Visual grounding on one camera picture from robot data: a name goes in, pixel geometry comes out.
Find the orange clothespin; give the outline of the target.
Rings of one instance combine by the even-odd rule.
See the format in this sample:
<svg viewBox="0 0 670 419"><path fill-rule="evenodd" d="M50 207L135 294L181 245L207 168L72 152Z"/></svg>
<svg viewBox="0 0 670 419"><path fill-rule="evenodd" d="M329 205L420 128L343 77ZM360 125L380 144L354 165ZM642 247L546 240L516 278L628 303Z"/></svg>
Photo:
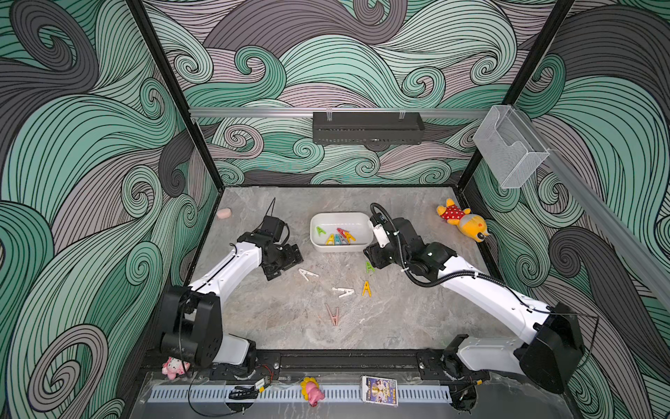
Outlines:
<svg viewBox="0 0 670 419"><path fill-rule="evenodd" d="M362 295L362 296L372 297L372 290L371 290L370 283L369 283L368 281L366 281L366 282L364 283L364 286L363 286L363 290L362 290L361 295Z"/></svg>

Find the pink clothespin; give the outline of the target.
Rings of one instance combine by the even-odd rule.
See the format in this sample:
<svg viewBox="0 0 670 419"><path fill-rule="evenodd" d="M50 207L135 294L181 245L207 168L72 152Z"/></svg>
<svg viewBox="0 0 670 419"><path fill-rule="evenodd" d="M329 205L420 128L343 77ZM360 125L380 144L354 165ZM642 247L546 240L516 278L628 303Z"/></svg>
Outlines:
<svg viewBox="0 0 670 419"><path fill-rule="evenodd" d="M327 303L325 303L325 307L333 326L338 326L340 324L340 309L338 307L331 308Z"/></svg>

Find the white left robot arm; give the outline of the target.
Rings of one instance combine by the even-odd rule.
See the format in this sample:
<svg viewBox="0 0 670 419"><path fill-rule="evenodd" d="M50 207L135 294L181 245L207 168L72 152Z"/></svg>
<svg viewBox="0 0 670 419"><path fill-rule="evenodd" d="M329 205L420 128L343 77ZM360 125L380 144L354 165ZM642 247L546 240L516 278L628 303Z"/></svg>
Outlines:
<svg viewBox="0 0 670 419"><path fill-rule="evenodd" d="M247 232L210 272L187 286L172 286L162 297L158 318L162 354L195 368L228 364L251 370L255 344L225 333L223 308L252 271L268 280L303 262L296 244L282 244L258 231Z"/></svg>

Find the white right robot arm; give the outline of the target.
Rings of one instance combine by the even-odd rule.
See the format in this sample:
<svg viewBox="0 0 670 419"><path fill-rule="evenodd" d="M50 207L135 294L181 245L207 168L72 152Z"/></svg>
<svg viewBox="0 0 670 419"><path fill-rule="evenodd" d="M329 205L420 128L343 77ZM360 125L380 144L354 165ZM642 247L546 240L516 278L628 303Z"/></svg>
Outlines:
<svg viewBox="0 0 670 419"><path fill-rule="evenodd" d="M373 268L397 265L416 286L458 293L514 333L513 340L457 339L446 351L454 373L506 372L553 394L566 391L586 352L576 312L512 290L444 244L425 244L405 218L377 214L369 225L376 241L364 253Z"/></svg>

